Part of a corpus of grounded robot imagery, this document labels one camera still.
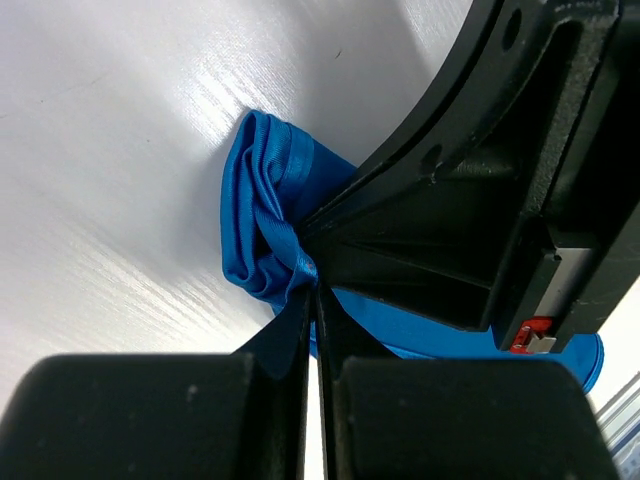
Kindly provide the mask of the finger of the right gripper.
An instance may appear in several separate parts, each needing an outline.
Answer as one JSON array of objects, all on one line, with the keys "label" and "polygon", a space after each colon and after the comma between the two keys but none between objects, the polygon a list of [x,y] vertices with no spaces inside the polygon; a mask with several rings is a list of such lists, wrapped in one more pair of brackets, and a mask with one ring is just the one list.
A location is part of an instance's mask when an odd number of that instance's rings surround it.
[{"label": "finger of the right gripper", "polygon": [[483,331],[530,167],[508,116],[553,35],[546,1],[475,1],[398,128],[299,226],[321,280]]}]

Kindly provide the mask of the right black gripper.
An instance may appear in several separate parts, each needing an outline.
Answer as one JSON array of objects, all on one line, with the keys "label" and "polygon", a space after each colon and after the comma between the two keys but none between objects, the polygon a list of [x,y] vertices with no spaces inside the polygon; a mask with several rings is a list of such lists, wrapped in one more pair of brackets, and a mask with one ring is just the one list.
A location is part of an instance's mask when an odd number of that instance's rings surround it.
[{"label": "right black gripper", "polygon": [[559,353],[597,332],[639,275],[639,4],[619,1],[540,211],[510,259],[493,334]]}]

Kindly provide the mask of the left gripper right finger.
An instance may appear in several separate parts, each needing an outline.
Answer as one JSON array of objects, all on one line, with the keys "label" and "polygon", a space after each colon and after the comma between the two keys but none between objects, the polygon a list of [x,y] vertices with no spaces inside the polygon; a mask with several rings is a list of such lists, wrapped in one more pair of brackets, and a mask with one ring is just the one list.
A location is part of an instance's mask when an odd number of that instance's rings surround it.
[{"label": "left gripper right finger", "polygon": [[403,360],[315,297],[329,479],[614,479],[583,390],[553,361]]}]

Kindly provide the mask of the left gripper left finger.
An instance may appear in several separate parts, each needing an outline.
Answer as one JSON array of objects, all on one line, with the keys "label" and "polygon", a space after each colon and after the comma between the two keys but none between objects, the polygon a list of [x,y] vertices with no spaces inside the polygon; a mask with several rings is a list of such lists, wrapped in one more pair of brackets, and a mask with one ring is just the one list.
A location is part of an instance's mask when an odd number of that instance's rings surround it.
[{"label": "left gripper left finger", "polygon": [[299,479],[311,293],[230,354],[56,355],[1,420],[5,479]]}]

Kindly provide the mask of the blue satin napkin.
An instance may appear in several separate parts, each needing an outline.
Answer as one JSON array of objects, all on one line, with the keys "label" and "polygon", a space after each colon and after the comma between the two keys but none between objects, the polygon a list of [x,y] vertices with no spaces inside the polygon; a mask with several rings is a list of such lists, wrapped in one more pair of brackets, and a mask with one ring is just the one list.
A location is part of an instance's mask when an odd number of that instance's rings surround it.
[{"label": "blue satin napkin", "polygon": [[[333,198],[359,167],[274,115],[248,112],[231,146],[221,183],[225,277],[275,311],[283,310],[296,288],[326,284],[302,245],[299,226]],[[512,256],[521,231],[536,214],[525,211],[523,200]],[[596,333],[575,336],[559,353],[517,354],[497,347],[493,325],[501,310],[498,304],[508,269],[483,331],[461,330],[326,285],[357,323],[402,358],[552,359],[571,371],[583,388],[592,388],[604,361],[603,342]]]}]

